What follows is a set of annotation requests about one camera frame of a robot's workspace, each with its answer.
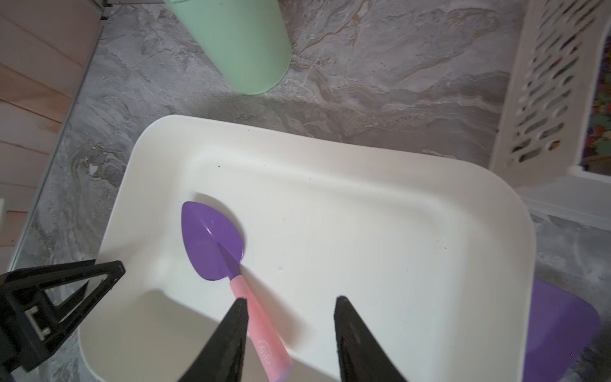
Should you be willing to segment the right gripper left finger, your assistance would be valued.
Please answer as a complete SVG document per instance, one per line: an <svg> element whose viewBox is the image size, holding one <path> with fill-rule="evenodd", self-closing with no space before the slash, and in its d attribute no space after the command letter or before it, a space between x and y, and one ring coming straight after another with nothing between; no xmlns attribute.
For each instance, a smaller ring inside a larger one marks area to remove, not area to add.
<svg viewBox="0 0 611 382"><path fill-rule="evenodd" d="M179 381L240 382L248 322L248 301L239 298Z"/></svg>

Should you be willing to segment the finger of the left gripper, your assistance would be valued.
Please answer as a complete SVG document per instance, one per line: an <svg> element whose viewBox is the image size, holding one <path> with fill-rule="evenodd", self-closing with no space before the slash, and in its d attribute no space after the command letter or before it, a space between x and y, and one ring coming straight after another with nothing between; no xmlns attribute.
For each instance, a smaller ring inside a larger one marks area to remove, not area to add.
<svg viewBox="0 0 611 382"><path fill-rule="evenodd" d="M125 275L119 260L86 260L29 267L1 275L1 380L12 372L36 369L73 335L105 295ZM64 302L54 304L49 289L83 281Z"/></svg>

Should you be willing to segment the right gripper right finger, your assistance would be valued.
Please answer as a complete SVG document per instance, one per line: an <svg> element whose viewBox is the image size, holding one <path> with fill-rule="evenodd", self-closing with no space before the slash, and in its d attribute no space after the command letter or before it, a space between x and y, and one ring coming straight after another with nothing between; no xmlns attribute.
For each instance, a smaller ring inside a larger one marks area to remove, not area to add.
<svg viewBox="0 0 611 382"><path fill-rule="evenodd" d="M406 381L345 296L336 300L334 324L341 381Z"/></svg>

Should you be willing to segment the purple pointed trowel pink handle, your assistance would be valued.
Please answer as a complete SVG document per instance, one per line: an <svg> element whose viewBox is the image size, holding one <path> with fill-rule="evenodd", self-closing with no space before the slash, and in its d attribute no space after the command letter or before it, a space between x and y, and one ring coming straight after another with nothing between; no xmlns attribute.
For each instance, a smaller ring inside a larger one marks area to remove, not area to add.
<svg viewBox="0 0 611 382"><path fill-rule="evenodd" d="M248 334L267 378L285 381L291 374L293 361L241 275L244 242L235 225L211 206L185 202L181 208L181 233L187 256L197 274L208 281L229 279L234 296L248 301Z"/></svg>

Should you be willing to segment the white storage box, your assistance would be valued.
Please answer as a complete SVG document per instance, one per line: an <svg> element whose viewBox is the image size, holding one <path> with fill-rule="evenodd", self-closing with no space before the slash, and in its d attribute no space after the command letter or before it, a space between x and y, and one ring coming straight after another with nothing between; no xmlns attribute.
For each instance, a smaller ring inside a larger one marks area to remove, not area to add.
<svg viewBox="0 0 611 382"><path fill-rule="evenodd" d="M98 379L177 380L232 305L228 281L189 262L187 201L241 232L292 381L339 377L340 295L407 380L523 377L536 238L505 181L455 159L167 116L135 143L100 247L126 272L79 328Z"/></svg>

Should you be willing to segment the purple square shovel pink handle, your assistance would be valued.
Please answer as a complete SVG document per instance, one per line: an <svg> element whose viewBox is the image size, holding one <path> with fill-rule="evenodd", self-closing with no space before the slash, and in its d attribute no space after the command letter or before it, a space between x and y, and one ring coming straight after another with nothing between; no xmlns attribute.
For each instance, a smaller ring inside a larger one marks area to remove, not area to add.
<svg viewBox="0 0 611 382"><path fill-rule="evenodd" d="M588 302L535 279L531 296L524 381L559 381L601 328Z"/></svg>

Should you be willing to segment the white file organizer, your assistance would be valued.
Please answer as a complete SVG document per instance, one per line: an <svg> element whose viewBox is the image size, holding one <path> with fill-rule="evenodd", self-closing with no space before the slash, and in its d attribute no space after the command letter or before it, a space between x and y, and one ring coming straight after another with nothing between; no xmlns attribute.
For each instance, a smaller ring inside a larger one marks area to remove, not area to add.
<svg viewBox="0 0 611 382"><path fill-rule="evenodd" d="M584 170L608 1L531 1L489 168L531 210L609 230L610 178Z"/></svg>

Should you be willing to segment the green cup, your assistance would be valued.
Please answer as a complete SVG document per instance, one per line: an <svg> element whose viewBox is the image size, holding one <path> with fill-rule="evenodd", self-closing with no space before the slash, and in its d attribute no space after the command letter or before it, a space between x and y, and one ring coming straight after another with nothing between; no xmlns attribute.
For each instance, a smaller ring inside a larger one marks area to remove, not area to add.
<svg viewBox="0 0 611 382"><path fill-rule="evenodd" d="M292 45L278 1L166 4L237 92L262 94L288 72Z"/></svg>

